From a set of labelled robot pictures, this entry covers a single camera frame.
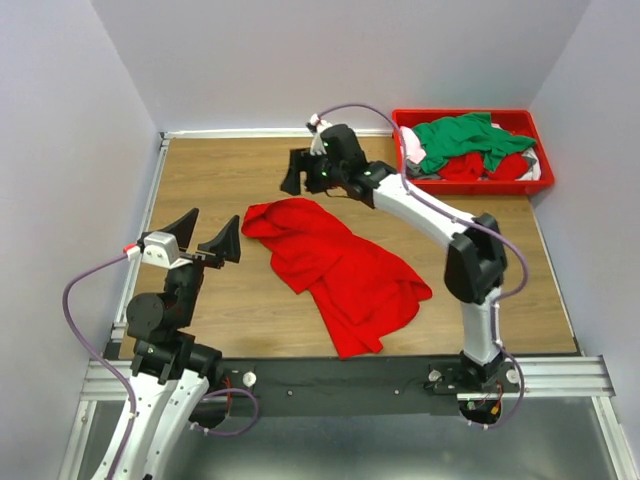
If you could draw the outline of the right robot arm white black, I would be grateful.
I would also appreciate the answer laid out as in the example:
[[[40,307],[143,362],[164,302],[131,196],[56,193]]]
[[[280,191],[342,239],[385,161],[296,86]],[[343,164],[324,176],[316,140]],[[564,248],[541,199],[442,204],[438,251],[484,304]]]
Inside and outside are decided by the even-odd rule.
[[[417,189],[383,161],[370,162],[345,124],[307,124],[307,148],[293,149],[281,190],[290,195],[342,189],[349,198],[389,213],[445,251],[444,282],[461,306],[464,346],[453,370],[474,392],[496,380],[504,361],[498,334],[499,297],[507,259],[499,228],[488,215],[473,216]]]

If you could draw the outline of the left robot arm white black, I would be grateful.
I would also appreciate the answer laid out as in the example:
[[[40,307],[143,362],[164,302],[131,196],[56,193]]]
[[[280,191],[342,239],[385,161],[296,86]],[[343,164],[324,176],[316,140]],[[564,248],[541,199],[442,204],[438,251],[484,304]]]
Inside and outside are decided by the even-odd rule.
[[[163,288],[135,295],[127,304],[128,334],[135,341],[126,380],[127,399],[96,479],[156,479],[179,430],[204,395],[223,378],[221,353],[186,333],[208,268],[241,258],[238,216],[211,240],[188,247],[199,211],[147,231],[124,249],[126,258],[165,270]]]

